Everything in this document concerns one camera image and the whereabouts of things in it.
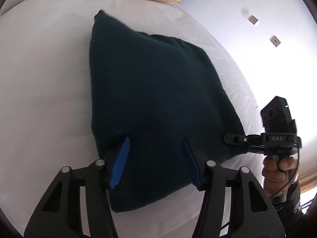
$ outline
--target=wrinkled sheet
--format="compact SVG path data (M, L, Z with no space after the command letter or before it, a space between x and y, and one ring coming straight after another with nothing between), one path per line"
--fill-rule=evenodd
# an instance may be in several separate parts
M178 5L24 0L0 17L0 207L21 234L60 168L86 167L98 158L90 128L88 55L100 9L136 31L177 37L204 49L246 134L262 131L259 108L238 66ZM223 166L248 166L262 183L262 160L248 153ZM189 185L138 210L113 213L119 237L190 238L202 198ZM223 223L228 209L226 203Z

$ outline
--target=finger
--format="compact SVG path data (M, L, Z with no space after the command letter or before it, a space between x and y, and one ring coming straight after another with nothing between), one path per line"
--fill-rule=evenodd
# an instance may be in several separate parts
M275 171L277 169L277 164L276 162L267 156L264 161L263 161L264 168L268 171Z
M297 160L292 156L286 157L279 162L279 168L283 171L294 170L296 166Z
M275 192L283 189L287 189L287 187L284 187L286 185L286 182L273 182L268 179L264 180L264 187L270 188L271 190L274 190Z
M273 182L283 182L285 180L285 174L280 171L271 172L263 168L262 175L265 177L265 179Z
M290 183L294 184L298 180L298 172L296 173L295 170L290 170L289 178L290 178Z
M268 187L264 187L264 191L265 191L265 193L267 194L267 195L269 195L269 196L272 196L273 194L275 194L275 192L276 191L274 191L274 190L271 190L270 188L268 188ZM281 196L282 195L282 191L279 191L276 195L274 195L274 197L279 197L279 196Z

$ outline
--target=cable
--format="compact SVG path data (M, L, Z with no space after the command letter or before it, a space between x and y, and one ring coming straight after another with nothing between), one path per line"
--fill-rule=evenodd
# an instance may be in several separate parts
M229 226L229 222L226 223L225 225L223 225L220 230L224 229L224 228L227 227L227 226Z
M312 199L312 200L308 201L307 203L301 205L301 208L304 209L304 208L309 207L309 206L313 203L313 200L314 200L314 199Z
M297 144L297 154L298 154L298 159L297 159L297 166L295 168L295 172L292 176L291 179L288 180L288 182L281 188L279 189L277 192L275 192L271 197L274 197L276 194L278 194L281 190L283 190L287 185L289 185L291 183L291 181L293 180L293 178L295 177L295 175L297 174L297 171L298 171L298 167L299 167L299 147L298 147L298 144Z

